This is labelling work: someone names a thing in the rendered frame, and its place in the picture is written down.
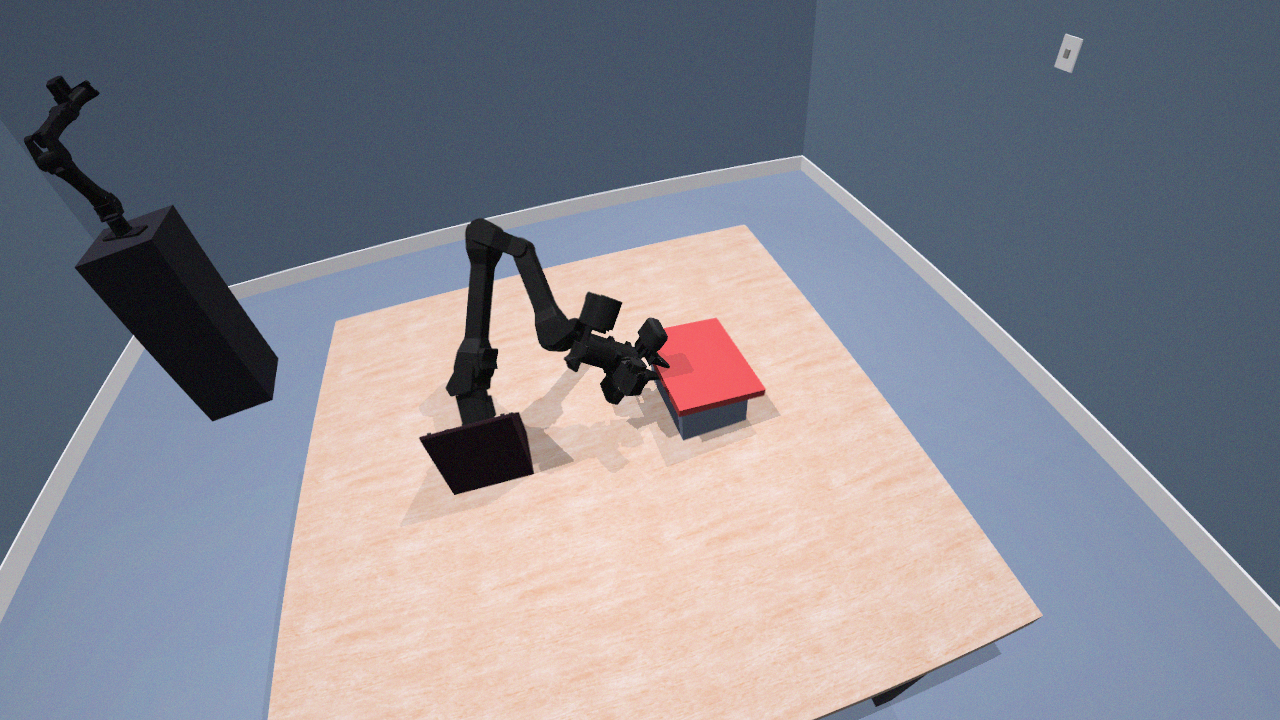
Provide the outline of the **red lid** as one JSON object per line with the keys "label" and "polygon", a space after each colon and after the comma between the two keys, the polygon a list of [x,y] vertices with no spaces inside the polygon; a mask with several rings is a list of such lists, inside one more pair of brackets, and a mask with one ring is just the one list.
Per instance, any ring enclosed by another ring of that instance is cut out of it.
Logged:
{"label": "red lid", "polygon": [[669,368],[652,364],[678,416],[765,396],[765,387],[718,318],[664,328],[657,351]]}

